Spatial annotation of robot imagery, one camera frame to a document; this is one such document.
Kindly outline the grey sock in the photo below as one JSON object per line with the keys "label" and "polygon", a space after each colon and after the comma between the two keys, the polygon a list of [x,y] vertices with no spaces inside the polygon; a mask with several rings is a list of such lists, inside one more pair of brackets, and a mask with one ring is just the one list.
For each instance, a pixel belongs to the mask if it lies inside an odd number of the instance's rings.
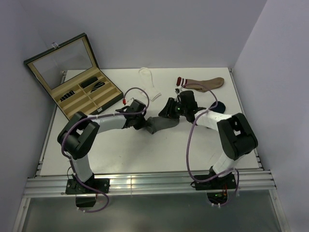
{"label": "grey sock", "polygon": [[150,134],[155,134],[156,132],[160,130],[165,130],[169,128],[176,127],[179,124],[179,119],[170,119],[170,118],[164,118],[164,117],[149,117],[146,120],[146,127],[145,129]]}

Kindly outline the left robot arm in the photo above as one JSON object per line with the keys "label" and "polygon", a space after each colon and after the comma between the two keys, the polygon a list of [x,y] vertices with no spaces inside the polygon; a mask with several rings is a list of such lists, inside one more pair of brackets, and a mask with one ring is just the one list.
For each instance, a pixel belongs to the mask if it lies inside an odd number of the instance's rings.
{"label": "left robot arm", "polygon": [[96,136],[110,130],[134,127],[141,129],[145,113],[115,112],[107,115],[88,116],[77,112],[58,135],[62,154],[70,161],[77,188],[89,193],[94,188],[94,173],[90,168],[88,153]]}

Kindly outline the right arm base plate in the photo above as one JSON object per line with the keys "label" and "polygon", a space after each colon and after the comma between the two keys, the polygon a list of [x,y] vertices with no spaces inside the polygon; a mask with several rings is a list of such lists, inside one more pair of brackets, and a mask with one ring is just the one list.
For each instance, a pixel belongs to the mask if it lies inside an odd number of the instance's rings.
{"label": "right arm base plate", "polygon": [[196,182],[193,181],[191,187],[196,190],[223,190],[223,189],[235,189],[237,187],[237,182],[233,173],[229,173],[224,177],[216,177],[208,182]]}

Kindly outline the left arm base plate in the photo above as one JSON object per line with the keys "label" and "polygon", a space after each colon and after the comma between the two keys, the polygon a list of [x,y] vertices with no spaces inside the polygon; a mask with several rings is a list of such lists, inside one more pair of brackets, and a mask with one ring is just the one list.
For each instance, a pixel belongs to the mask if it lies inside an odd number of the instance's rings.
{"label": "left arm base plate", "polygon": [[81,195],[81,194],[95,194],[95,193],[108,193],[110,187],[110,179],[99,178],[94,179],[89,183],[81,184],[76,179],[69,179],[65,194],[67,195]]}

